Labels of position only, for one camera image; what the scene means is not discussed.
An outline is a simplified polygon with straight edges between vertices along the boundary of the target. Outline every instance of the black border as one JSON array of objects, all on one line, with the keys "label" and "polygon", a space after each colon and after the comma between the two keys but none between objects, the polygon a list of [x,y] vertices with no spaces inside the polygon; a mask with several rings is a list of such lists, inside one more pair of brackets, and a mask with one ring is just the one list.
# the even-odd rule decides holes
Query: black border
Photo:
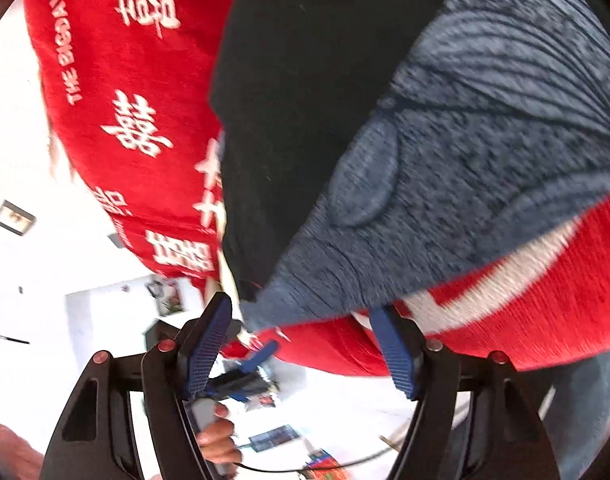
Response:
[{"label": "black border", "polygon": [[0,222],[0,227],[5,228],[8,231],[13,232],[14,234],[17,234],[19,236],[23,236],[36,223],[36,217],[34,215],[29,214],[27,211],[25,211],[23,209],[20,209],[18,206],[15,206],[14,204],[12,204],[11,202],[8,202],[7,200],[5,200],[3,202],[3,205],[0,206],[0,212],[3,210],[3,207],[11,209],[13,212],[18,213],[19,215],[22,215],[25,218],[30,220],[30,224],[27,226],[27,229],[25,229],[25,231],[17,231],[16,229],[13,229],[13,228],[9,227],[9,225],[6,225],[6,224],[3,224],[2,222]]},{"label": "black border", "polygon": [[120,239],[120,236],[118,235],[118,233],[112,233],[110,235],[107,235],[107,237],[110,239],[112,244],[114,244],[116,246],[117,249],[125,248],[125,244],[122,243],[122,240]]}]

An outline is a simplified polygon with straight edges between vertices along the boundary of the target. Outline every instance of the skin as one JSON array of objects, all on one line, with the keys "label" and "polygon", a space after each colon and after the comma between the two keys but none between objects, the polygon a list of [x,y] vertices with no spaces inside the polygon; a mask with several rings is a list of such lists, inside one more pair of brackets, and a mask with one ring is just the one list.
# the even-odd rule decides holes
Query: skin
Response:
[{"label": "skin", "polygon": [[[196,441],[205,459],[217,464],[229,464],[230,478],[233,478],[236,467],[232,462],[240,462],[243,458],[232,440],[234,424],[225,418],[229,410],[223,404],[216,404],[214,413],[218,420],[196,435]],[[26,440],[1,424],[0,454],[19,480],[38,480],[43,456],[33,450]],[[151,480],[161,480],[160,475]]]}]

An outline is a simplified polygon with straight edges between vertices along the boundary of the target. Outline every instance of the finger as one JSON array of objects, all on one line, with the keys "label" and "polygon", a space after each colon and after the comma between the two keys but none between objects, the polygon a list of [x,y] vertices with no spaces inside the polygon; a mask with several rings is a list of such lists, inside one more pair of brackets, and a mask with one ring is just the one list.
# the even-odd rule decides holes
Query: finger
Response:
[{"label": "finger", "polygon": [[232,453],[235,453],[236,456],[240,455],[240,451],[236,449],[234,441],[230,438],[224,438],[208,446],[201,446],[201,453],[205,459],[210,462],[218,461],[217,463],[232,462]]},{"label": "finger", "polygon": [[226,418],[221,418],[211,423],[207,428],[196,436],[199,446],[207,446],[234,434],[234,423]]},{"label": "finger", "polygon": [[214,464],[227,464],[243,460],[243,454],[234,447],[234,443],[230,439],[226,440],[230,442],[217,442],[205,448],[201,447],[205,460]]},{"label": "finger", "polygon": [[218,402],[216,405],[214,405],[214,414],[220,418],[225,418],[227,415],[229,415],[229,409],[227,406],[225,406],[225,404]]},{"label": "finger", "polygon": [[226,470],[227,478],[229,480],[231,480],[232,478],[234,478],[238,474],[239,466],[234,465],[234,463],[228,463],[225,466],[225,470]]}]

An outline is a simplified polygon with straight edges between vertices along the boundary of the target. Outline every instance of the framed picture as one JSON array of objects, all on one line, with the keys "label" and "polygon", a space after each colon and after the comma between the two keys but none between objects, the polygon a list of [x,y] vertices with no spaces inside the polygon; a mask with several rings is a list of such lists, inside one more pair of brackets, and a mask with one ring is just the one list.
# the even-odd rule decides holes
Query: framed picture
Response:
[{"label": "framed picture", "polygon": [[286,444],[287,442],[291,442],[300,437],[298,431],[294,430],[293,427],[281,426],[280,428],[275,428],[275,430],[251,436],[249,437],[249,442],[251,448],[257,453],[260,453],[261,451],[272,449],[272,447],[277,447],[281,444]]},{"label": "framed picture", "polygon": [[34,225],[36,217],[5,200],[0,207],[0,227],[23,236]]},{"label": "framed picture", "polygon": [[159,316],[165,317],[185,311],[181,301],[178,282],[175,278],[168,280],[154,276],[152,281],[147,283],[146,286],[152,297],[156,298]]}]

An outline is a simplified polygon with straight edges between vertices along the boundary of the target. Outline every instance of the black wire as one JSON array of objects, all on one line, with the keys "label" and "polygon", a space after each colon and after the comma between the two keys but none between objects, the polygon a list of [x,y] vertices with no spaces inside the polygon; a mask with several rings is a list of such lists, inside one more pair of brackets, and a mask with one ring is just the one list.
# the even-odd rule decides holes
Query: black wire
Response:
[{"label": "black wire", "polygon": [[282,469],[282,470],[276,470],[276,471],[269,471],[267,469],[257,469],[255,467],[250,467],[248,465],[245,464],[241,464],[241,463],[235,463],[234,465],[237,465],[239,467],[242,467],[243,469],[247,469],[248,471],[254,471],[256,473],[277,473],[277,474],[282,474],[282,473],[304,473],[307,471],[333,471],[336,469],[345,469],[348,467],[353,467],[356,465],[361,465],[367,462],[370,462],[370,460],[374,460],[380,456],[383,456],[384,454],[386,454],[388,451],[392,451],[391,447],[386,447],[385,449],[381,449],[380,451],[371,454],[370,456],[366,456],[365,458],[361,458],[360,460],[354,460],[354,462],[347,462],[344,464],[339,464],[339,465],[335,465],[335,466],[329,466],[329,467],[301,467],[300,469]]},{"label": "black wire", "polygon": [[29,341],[23,341],[22,339],[15,339],[13,337],[7,337],[5,335],[0,335],[0,339],[5,339],[7,341],[12,341],[14,343],[22,343],[24,345],[28,345],[29,344]]}]

